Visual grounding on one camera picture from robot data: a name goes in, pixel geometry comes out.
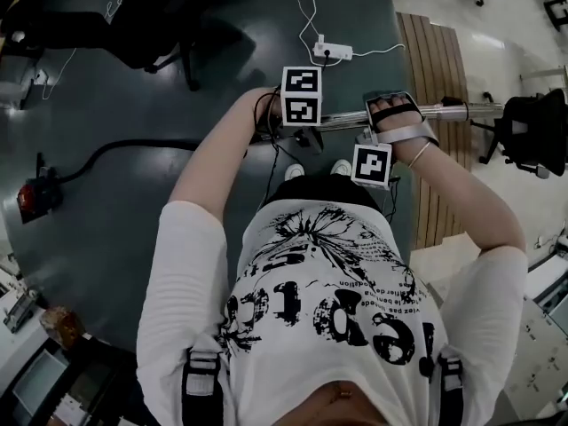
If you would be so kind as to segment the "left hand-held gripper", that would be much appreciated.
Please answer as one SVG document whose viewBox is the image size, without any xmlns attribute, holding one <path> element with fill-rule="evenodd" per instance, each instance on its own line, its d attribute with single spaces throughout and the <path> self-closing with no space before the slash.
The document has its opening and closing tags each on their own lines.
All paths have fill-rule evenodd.
<svg viewBox="0 0 568 426">
<path fill-rule="evenodd" d="M 284 67 L 280 84 L 261 95 L 254 106 L 251 142 L 293 138 L 300 147 L 320 154 L 324 148 L 319 133 L 322 91 L 321 67 Z"/>
</svg>

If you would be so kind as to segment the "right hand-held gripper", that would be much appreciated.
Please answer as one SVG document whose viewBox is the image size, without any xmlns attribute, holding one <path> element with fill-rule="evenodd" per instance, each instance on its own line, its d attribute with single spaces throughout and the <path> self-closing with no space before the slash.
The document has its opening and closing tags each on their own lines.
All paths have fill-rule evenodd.
<svg viewBox="0 0 568 426">
<path fill-rule="evenodd" d="M 389 188 L 392 145 L 422 138 L 438 146 L 438 138 L 422 115 L 410 94 L 405 91 L 369 92 L 364 96 L 367 127 L 354 146 L 351 180 L 365 187 Z M 381 131 L 378 123 L 390 116 L 415 112 L 421 117 L 419 124 L 394 130 Z"/>
</svg>

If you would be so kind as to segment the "silver vacuum wand tube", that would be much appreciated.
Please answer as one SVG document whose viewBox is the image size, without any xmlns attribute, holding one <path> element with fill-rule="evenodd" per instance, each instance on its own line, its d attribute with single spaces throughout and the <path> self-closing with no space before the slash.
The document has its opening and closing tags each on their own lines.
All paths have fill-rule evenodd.
<svg viewBox="0 0 568 426">
<path fill-rule="evenodd" d="M 463 103 L 456 106 L 443 104 L 419 106 L 424 117 L 437 121 L 464 122 L 470 119 L 501 118 L 505 105 L 502 103 Z M 320 132 L 334 130 L 351 130 L 365 128 L 368 124 L 368 115 L 365 110 L 324 115 L 321 125 L 317 127 Z"/>
</svg>

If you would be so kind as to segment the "person's left forearm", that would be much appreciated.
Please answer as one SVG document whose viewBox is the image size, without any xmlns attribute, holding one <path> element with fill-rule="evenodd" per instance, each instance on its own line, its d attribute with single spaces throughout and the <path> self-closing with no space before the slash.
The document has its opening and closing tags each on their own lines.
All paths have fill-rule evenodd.
<svg viewBox="0 0 568 426">
<path fill-rule="evenodd" d="M 218 221 L 256 131 L 256 119 L 275 98 L 272 88 L 241 95 L 203 139 L 182 170 L 170 201 L 195 204 Z"/>
</svg>

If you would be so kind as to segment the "person's right forearm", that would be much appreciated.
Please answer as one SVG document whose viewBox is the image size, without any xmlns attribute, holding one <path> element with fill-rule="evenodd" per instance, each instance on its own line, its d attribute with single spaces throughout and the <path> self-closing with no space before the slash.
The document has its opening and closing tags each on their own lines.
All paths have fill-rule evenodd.
<svg viewBox="0 0 568 426">
<path fill-rule="evenodd" d="M 523 230 L 509 205 L 452 157 L 422 138 L 398 142 L 393 149 L 399 161 L 446 201 L 481 251 L 526 251 Z"/>
</svg>

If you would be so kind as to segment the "red vacuum cleaner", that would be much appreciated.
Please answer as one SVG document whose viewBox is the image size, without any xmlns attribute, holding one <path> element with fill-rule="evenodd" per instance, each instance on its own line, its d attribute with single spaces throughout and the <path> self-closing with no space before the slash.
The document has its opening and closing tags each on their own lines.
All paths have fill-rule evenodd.
<svg viewBox="0 0 568 426">
<path fill-rule="evenodd" d="M 35 177 L 28 178 L 17 194 L 21 222 L 30 223 L 48 215 L 63 202 L 57 171 L 44 162 L 42 153 L 35 158 Z"/>
</svg>

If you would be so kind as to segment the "person's right hand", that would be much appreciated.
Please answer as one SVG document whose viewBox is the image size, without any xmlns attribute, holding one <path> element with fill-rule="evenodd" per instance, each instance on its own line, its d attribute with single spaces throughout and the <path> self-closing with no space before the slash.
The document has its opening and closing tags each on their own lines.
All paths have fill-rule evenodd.
<svg viewBox="0 0 568 426">
<path fill-rule="evenodd" d="M 405 96 L 394 95 L 385 99 L 377 99 L 369 104 L 369 110 L 371 115 L 384 112 L 391 108 L 404 106 L 409 104 L 410 101 Z M 395 130 L 397 128 L 419 124 L 422 122 L 422 116 L 416 112 L 414 109 L 411 111 L 400 112 L 398 114 L 392 114 L 385 118 L 382 118 L 376 124 L 376 127 L 380 132 L 385 132 L 388 130 Z"/>
</svg>

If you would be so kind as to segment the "black trousers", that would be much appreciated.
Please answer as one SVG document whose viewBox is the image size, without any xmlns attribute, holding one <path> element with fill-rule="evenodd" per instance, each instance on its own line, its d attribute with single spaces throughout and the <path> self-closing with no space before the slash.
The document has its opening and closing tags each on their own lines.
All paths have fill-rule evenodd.
<svg viewBox="0 0 568 426">
<path fill-rule="evenodd" d="M 340 174 L 302 175 L 286 180 L 264 202 L 262 208 L 281 200 L 330 201 L 365 206 L 383 212 L 368 190 L 354 183 L 350 177 Z"/>
</svg>

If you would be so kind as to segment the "wooden slatted board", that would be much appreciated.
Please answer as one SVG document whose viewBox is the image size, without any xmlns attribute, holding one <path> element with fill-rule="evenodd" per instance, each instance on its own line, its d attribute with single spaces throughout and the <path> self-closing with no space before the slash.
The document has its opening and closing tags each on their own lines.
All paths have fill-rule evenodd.
<svg viewBox="0 0 568 426">
<path fill-rule="evenodd" d="M 419 105 L 437 104 L 442 98 L 468 100 L 462 53 L 456 32 L 435 25 L 421 15 L 399 12 L 398 26 L 406 46 L 411 94 Z M 471 129 L 465 121 L 429 119 L 442 151 L 466 170 L 471 169 Z M 462 225 L 447 204 L 418 176 L 414 176 L 414 248 L 442 243 L 462 232 Z"/>
</svg>

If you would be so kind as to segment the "black mesh office chair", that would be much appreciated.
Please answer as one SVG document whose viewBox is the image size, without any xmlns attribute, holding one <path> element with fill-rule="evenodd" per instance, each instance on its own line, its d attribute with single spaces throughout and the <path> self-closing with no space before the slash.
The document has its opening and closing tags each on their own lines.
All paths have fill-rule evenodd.
<svg viewBox="0 0 568 426">
<path fill-rule="evenodd" d="M 507 164 L 546 179 L 561 177 L 568 163 L 568 103 L 564 92 L 555 89 L 534 97 L 513 97 L 504 106 L 503 115 L 493 125 L 472 121 L 474 127 L 493 133 L 485 156 L 479 162 L 487 164 L 497 145 Z"/>
</svg>

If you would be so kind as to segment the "white printed t-shirt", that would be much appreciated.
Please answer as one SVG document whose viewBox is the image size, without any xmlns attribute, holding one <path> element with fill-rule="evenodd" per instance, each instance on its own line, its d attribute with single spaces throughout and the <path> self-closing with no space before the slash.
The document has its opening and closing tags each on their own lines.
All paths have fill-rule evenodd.
<svg viewBox="0 0 568 426">
<path fill-rule="evenodd" d="M 243 235 L 227 282 L 220 222 L 185 201 L 161 213 L 138 326 L 138 381 L 161 426 L 182 426 L 189 351 L 222 365 L 225 423 L 271 426 L 326 383 L 355 383 L 393 426 L 438 426 L 440 356 L 462 364 L 461 426 L 493 415 L 514 359 L 526 255 L 490 250 L 436 305 L 401 260 L 383 215 L 274 201 Z"/>
</svg>

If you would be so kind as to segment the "person's neck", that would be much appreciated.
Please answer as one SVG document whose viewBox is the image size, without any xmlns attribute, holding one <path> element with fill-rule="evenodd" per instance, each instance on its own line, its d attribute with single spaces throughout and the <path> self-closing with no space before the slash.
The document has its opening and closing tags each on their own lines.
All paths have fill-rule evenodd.
<svg viewBox="0 0 568 426">
<path fill-rule="evenodd" d="M 386 426 L 381 412 L 355 383 L 333 382 L 325 388 L 332 397 L 317 415 L 318 426 Z"/>
</svg>

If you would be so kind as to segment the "patterned cardboard box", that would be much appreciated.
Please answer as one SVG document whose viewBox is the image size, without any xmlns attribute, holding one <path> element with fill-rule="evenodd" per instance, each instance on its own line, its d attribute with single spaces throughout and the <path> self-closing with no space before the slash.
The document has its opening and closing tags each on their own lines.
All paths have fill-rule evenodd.
<svg viewBox="0 0 568 426">
<path fill-rule="evenodd" d="M 76 313 L 63 306 L 45 310 L 40 317 L 40 324 L 47 335 L 67 351 L 79 342 L 85 332 Z"/>
</svg>

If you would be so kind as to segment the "grey plastic crate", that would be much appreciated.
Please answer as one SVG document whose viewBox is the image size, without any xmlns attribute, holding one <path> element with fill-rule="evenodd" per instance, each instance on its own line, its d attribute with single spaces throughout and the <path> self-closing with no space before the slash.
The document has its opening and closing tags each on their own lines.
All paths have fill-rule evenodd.
<svg viewBox="0 0 568 426">
<path fill-rule="evenodd" d="M 14 305 L 5 309 L 3 320 L 6 328 L 15 335 L 22 326 L 30 320 L 37 309 L 37 292 L 33 289 L 26 289 L 19 292 Z"/>
</svg>

